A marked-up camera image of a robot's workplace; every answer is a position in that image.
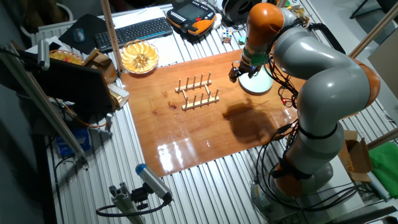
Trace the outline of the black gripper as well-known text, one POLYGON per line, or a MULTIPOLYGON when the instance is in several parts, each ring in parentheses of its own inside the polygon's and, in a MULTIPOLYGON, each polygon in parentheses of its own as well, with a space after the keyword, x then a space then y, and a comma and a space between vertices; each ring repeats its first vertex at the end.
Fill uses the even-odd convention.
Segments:
POLYGON ((240 72, 240 80, 246 80, 248 77, 254 78, 258 75, 261 67, 260 66, 252 66, 247 65, 245 63, 241 63, 239 65, 239 72, 240 72))

